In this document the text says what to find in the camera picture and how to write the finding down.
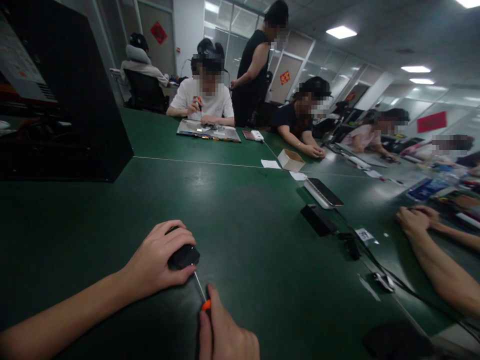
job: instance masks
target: door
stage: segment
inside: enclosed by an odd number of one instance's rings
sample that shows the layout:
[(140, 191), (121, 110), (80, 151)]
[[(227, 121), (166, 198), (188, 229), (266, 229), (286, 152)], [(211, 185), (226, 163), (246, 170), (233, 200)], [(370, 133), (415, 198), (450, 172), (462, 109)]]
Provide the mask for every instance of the door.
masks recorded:
[[(138, 2), (138, 10), (143, 36), (145, 36), (146, 42), (148, 43), (148, 56), (150, 57), (151, 64), (158, 68), (163, 74), (176, 74), (172, 14), (146, 5), (140, 1)], [(154, 37), (151, 30), (157, 22), (166, 34), (166, 38), (161, 44)]]

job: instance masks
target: chair headrest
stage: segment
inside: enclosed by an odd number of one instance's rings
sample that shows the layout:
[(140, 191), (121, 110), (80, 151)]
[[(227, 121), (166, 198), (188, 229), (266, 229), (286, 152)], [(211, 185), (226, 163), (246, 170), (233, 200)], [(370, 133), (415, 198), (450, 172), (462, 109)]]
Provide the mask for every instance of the chair headrest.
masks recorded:
[(132, 46), (132, 45), (128, 44), (125, 47), (125, 52), (126, 52), (126, 57), (129, 60), (135, 60), (135, 61), (138, 61), (140, 63), (152, 65), (152, 62), (150, 61), (150, 58), (147, 56), (147, 53), (139, 47), (135, 47), (135, 46)]

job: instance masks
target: fluorescent light panel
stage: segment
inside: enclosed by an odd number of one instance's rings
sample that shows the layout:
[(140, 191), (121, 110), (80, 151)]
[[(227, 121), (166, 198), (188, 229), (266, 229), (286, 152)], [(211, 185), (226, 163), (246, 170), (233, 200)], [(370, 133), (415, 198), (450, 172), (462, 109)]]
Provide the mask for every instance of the fluorescent light panel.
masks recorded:
[(464, 8), (471, 9), (480, 6), (480, 0), (456, 0)]
[(345, 39), (357, 35), (355, 31), (343, 25), (327, 30), (326, 33), (336, 37), (337, 39)]
[(426, 84), (426, 85), (433, 85), (435, 84), (435, 81), (432, 81), (430, 79), (410, 79), (410, 81), (412, 83), (415, 83), (415, 84)]
[(220, 11), (220, 7), (215, 4), (212, 4), (211, 2), (205, 1), (205, 10), (218, 14)]
[(409, 73), (429, 73), (431, 71), (425, 66), (402, 66), (402, 70)]

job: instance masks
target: laptop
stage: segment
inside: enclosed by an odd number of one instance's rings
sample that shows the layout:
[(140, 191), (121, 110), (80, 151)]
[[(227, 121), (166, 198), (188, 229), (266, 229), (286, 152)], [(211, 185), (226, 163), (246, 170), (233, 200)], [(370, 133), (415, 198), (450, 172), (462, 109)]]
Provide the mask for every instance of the laptop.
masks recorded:
[(202, 125), (198, 120), (182, 119), (176, 133), (202, 139), (223, 140), (234, 143), (241, 143), (237, 130), (232, 126), (219, 125), (210, 127)]
[(335, 145), (338, 148), (345, 151), (346, 153), (348, 153), (349, 155), (357, 157), (360, 160), (366, 162), (367, 164), (370, 164), (370, 165), (373, 165), (373, 166), (378, 166), (378, 167), (381, 167), (381, 168), (389, 168), (388, 165), (386, 165), (385, 163), (376, 159), (376, 157), (377, 157), (376, 153), (355, 153), (355, 152), (353, 152), (353, 150), (350, 146), (343, 145), (343, 144), (338, 143), (338, 142), (335, 143)]

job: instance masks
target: small cardboard box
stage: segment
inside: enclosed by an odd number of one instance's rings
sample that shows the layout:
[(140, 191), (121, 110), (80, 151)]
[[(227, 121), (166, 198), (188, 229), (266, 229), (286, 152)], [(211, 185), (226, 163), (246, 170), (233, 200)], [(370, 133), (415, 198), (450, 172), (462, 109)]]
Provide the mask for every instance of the small cardboard box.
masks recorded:
[(302, 157), (294, 151), (283, 149), (278, 155), (278, 161), (283, 169), (298, 173), (300, 169), (305, 165), (305, 161)]

